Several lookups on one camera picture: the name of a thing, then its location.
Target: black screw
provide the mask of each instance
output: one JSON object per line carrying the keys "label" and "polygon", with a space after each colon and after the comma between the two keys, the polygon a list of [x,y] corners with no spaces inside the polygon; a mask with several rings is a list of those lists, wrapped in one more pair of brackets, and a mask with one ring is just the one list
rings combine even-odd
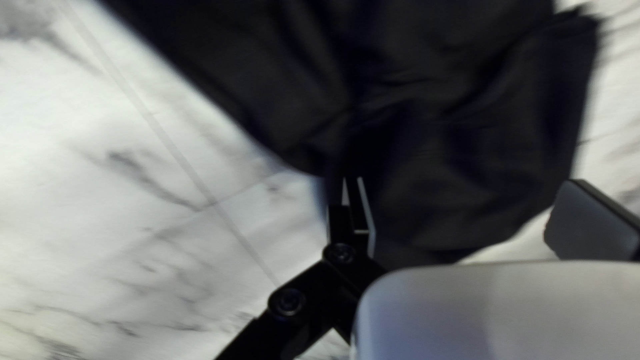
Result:
{"label": "black screw", "polygon": [[334,263],[346,265],[353,261],[356,250],[347,244],[337,243],[331,246],[327,255]]}
{"label": "black screw", "polygon": [[284,316],[293,316],[302,310],[306,298],[299,290],[294,288],[284,288],[274,294],[269,301],[271,308]]}

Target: black fabric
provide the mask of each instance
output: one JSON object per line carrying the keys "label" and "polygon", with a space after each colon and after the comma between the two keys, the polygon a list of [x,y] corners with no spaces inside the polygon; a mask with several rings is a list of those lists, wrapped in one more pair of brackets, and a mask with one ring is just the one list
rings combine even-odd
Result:
{"label": "black fabric", "polygon": [[362,176],[388,269],[506,240],[570,175],[597,21],[552,1],[106,2],[329,202]]}

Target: marble floor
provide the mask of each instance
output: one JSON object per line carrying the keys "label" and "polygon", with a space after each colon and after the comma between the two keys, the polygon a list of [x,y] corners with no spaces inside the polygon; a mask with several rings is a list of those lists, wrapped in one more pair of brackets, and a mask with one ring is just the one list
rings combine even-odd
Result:
{"label": "marble floor", "polygon": [[[575,177],[640,213],[640,1],[589,11],[604,46]],[[212,359],[319,259],[318,179],[95,0],[0,0],[0,79],[0,360]],[[554,259],[545,216],[462,263]],[[333,332],[301,358],[347,353]]]}

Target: gray plastic panel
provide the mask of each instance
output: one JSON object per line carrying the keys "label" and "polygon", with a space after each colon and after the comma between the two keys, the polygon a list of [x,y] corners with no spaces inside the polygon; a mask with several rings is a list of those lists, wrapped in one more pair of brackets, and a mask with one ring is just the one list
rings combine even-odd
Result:
{"label": "gray plastic panel", "polygon": [[640,265],[424,266],[364,293],[353,360],[637,360]]}
{"label": "gray plastic panel", "polygon": [[545,243],[560,259],[628,261],[640,244],[640,220],[586,181],[565,181]]}

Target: black cloth canopy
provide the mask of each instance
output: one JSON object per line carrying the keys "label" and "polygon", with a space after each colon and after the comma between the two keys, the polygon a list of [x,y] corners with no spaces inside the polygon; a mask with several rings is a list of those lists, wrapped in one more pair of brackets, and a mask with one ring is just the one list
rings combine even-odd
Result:
{"label": "black cloth canopy", "polygon": [[549,0],[104,0],[249,134],[362,176],[389,270],[508,239],[570,176],[598,22]]}

